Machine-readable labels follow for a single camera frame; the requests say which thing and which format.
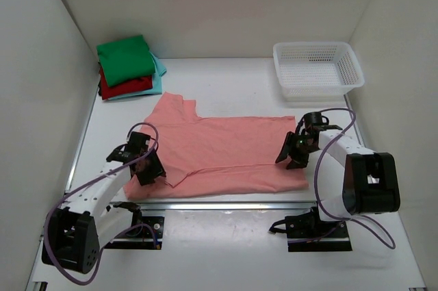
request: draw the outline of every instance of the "white enclosure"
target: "white enclosure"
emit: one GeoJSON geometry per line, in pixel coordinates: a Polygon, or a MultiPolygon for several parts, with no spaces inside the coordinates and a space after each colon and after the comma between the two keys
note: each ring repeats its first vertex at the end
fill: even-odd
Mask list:
{"type": "MultiPolygon", "coordinates": [[[[357,134],[352,131],[351,136],[360,141],[363,135],[368,147],[388,151],[396,159],[402,223],[398,214],[381,217],[396,233],[400,248],[394,254],[380,252],[374,239],[353,227],[352,242],[357,251],[353,251],[352,257],[304,255],[300,262],[305,264],[295,266],[296,275],[287,275],[287,269],[283,270],[280,264],[275,266],[276,271],[269,271],[273,267],[266,262],[257,264],[257,257],[263,256],[262,245],[270,242],[262,235],[254,239],[258,250],[242,255],[242,266],[247,261],[252,263],[249,267],[253,267],[245,269],[242,276],[258,276],[251,290],[265,290],[274,285],[281,286],[282,290],[293,289],[299,269],[305,272],[306,267],[313,269],[314,279],[309,276],[309,283],[295,285],[297,290],[337,290],[339,287],[367,290],[368,286],[377,290],[386,283],[386,276],[388,290],[405,287],[407,290],[407,286],[424,286],[415,260],[428,289],[438,290],[435,272],[438,266],[435,244],[438,187],[433,162],[438,146],[435,131],[438,124],[438,0],[0,0],[0,278],[5,289],[24,290],[27,285],[40,249],[45,214],[62,195],[67,180],[77,187],[97,173],[100,168],[97,164],[103,163],[113,142],[122,140],[126,128],[145,117],[158,100],[158,97],[150,97],[150,100],[143,97],[133,100],[132,104],[129,101],[106,104],[96,98],[95,46],[136,34],[143,34],[160,58],[184,59],[165,61],[169,76],[166,76],[168,81],[163,81],[164,90],[184,92],[185,96],[198,99],[201,114],[298,116],[315,107],[346,107],[351,100],[361,131],[357,134]],[[293,41],[348,42],[361,65],[364,87],[350,92],[346,100],[340,97],[320,107],[282,100],[280,87],[272,83],[276,81],[272,47],[278,42],[293,41]],[[260,82],[246,81],[252,77],[260,82]],[[90,127],[84,135],[92,107],[90,127]],[[105,129],[109,123],[106,118],[113,114],[117,122],[105,129]],[[82,138],[85,142],[83,153],[79,155],[77,150],[82,138]],[[69,175],[72,166],[77,168],[75,175],[69,175]],[[333,262],[328,270],[322,264],[333,262]],[[276,280],[262,279],[264,271],[276,280]]],[[[345,124],[350,117],[345,113],[333,118],[345,124]]],[[[328,168],[328,171],[323,191],[335,194],[336,184],[329,179],[341,176],[341,170],[328,168]]],[[[312,173],[306,172],[308,179],[312,173]]],[[[285,194],[218,197],[215,201],[313,200],[310,188],[285,194]]],[[[218,224],[236,219],[234,229],[230,223],[215,239],[214,247],[220,251],[230,241],[229,236],[225,236],[227,231],[234,236],[237,227],[246,228],[246,219],[259,219],[262,227],[258,228],[265,230],[270,217],[280,218],[281,214],[280,211],[271,211],[265,216],[234,212],[227,218],[220,212],[210,212],[187,218],[185,212],[172,212],[168,216],[168,231],[174,233],[168,234],[169,247],[162,251],[163,255],[154,253],[151,257],[156,261],[152,264],[147,259],[145,263],[144,257],[136,254],[133,263],[139,265],[135,267],[144,264],[157,276],[168,268],[175,274],[174,282],[185,283],[181,284],[181,290],[188,286],[207,289],[209,281],[218,283],[220,273],[226,272],[231,276],[223,284],[226,289],[246,290],[249,284],[242,281],[239,274],[227,270],[229,257],[211,254],[209,239],[203,232],[196,231],[194,235],[201,251],[205,252],[205,265],[202,255],[189,251],[193,245],[190,240],[175,231],[181,231],[181,219],[193,219],[194,228],[205,233],[211,228],[212,233],[217,233],[206,223],[210,216],[215,216],[218,224]],[[168,265],[164,260],[172,261],[169,251],[180,248],[183,249],[180,262],[168,265]],[[217,270],[215,258],[222,263],[217,270]],[[200,279],[186,266],[183,273],[188,278],[180,280],[177,273],[186,260],[196,261],[193,269],[203,269],[206,279],[200,279]]],[[[240,232],[243,238],[237,239],[233,246],[245,244],[252,238],[247,229],[240,232]]],[[[290,256],[283,256],[281,242],[277,238],[270,243],[273,253],[282,260],[291,260],[290,256]]],[[[240,246],[233,249],[229,248],[228,255],[243,251],[240,246]]],[[[91,290],[101,290],[107,283],[126,290],[138,290],[142,286],[129,285],[128,277],[137,272],[136,268],[126,276],[118,271],[120,276],[125,276],[123,278],[110,276],[112,270],[124,269],[125,253],[110,252],[105,258],[102,273],[107,272],[108,280],[106,283],[97,280],[90,286],[91,290]]],[[[48,290],[56,290],[55,287],[78,290],[71,284],[64,285],[63,277],[53,273],[51,267],[37,265],[31,282],[50,279],[52,284],[48,290]]],[[[146,273],[140,273],[138,275],[147,277],[146,273]]],[[[166,282],[154,281],[150,286],[154,290],[177,287],[166,276],[159,278],[166,282]]]]}

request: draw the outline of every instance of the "white table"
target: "white table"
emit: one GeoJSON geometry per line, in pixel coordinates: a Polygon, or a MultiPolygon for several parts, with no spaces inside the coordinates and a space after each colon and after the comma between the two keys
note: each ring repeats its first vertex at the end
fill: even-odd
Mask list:
{"type": "MultiPolygon", "coordinates": [[[[164,60],[164,64],[168,67],[164,90],[196,99],[200,116],[295,115],[298,119],[310,111],[346,107],[343,97],[319,107],[286,102],[270,58],[164,60]]],[[[97,175],[107,154],[124,142],[130,126],[143,121],[158,100],[159,96],[152,96],[104,103],[97,97],[69,188],[97,175]]],[[[351,121],[347,112],[326,115],[342,127],[351,121]]],[[[353,129],[347,134],[360,137],[353,129]]],[[[106,250],[96,280],[86,289],[399,291],[423,287],[397,213],[377,216],[396,240],[395,251],[351,223],[353,252],[348,253],[288,253],[285,236],[266,233],[274,221],[292,212],[293,202],[315,201],[317,158],[317,153],[311,155],[306,169],[308,190],[145,201],[151,207],[173,209],[166,211],[163,249],[106,250]]],[[[339,194],[343,176],[343,168],[325,157],[319,179],[322,196],[339,194]]],[[[123,192],[114,200],[124,201],[123,192]]],[[[31,281],[48,281],[47,290],[80,289],[42,264],[40,256],[31,281]]]]}

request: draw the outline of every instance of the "red shirt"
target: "red shirt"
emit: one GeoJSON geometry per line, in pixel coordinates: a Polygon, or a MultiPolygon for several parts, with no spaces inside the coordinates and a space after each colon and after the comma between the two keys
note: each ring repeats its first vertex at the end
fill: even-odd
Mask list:
{"type": "Polygon", "coordinates": [[[118,96],[120,94],[129,94],[131,92],[143,91],[152,88],[152,77],[139,77],[137,79],[132,79],[114,87],[109,87],[107,81],[105,80],[105,75],[103,74],[103,69],[99,71],[101,75],[101,92],[102,99],[108,99],[111,97],[118,96]]]}

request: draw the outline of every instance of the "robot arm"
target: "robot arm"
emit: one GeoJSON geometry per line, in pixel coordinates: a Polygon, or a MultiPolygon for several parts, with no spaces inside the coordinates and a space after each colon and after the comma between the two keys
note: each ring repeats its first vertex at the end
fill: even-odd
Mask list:
{"type": "MultiPolygon", "coordinates": [[[[142,185],[152,184],[158,176],[165,176],[156,150],[129,169],[112,173],[123,164],[144,155],[151,137],[132,132],[126,145],[117,147],[107,157],[102,171],[106,177],[74,194],[57,208],[49,220],[49,244],[60,263],[69,270],[86,274],[92,270],[101,249],[114,237],[130,226],[137,225],[141,218],[140,207],[132,202],[111,204],[117,192],[134,175],[142,185]]],[[[42,261],[53,264],[44,245],[42,261]]]]}
{"type": "MultiPolygon", "coordinates": [[[[288,169],[305,168],[309,154],[325,149],[341,133],[337,125],[329,125],[320,112],[305,114],[296,132],[286,135],[276,163],[291,157],[288,169]]],[[[350,218],[355,214],[394,212],[400,207],[396,165],[392,155],[375,153],[343,135],[333,143],[327,153],[344,168],[342,193],[323,200],[322,204],[333,216],[350,218]]],[[[323,211],[322,221],[333,221],[323,211]]]]}

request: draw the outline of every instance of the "white wall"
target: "white wall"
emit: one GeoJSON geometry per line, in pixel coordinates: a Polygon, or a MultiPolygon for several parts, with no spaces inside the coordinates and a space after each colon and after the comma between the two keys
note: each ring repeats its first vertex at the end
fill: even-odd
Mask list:
{"type": "Polygon", "coordinates": [[[24,290],[96,89],[60,0],[0,0],[0,281],[24,290]]]}
{"type": "Polygon", "coordinates": [[[272,57],[282,41],[348,41],[369,0],[66,0],[86,40],[144,34],[161,58],[272,57]]]}
{"type": "Polygon", "coordinates": [[[372,0],[350,43],[365,74],[353,108],[368,144],[395,156],[400,214],[438,290],[438,0],[372,0]]]}

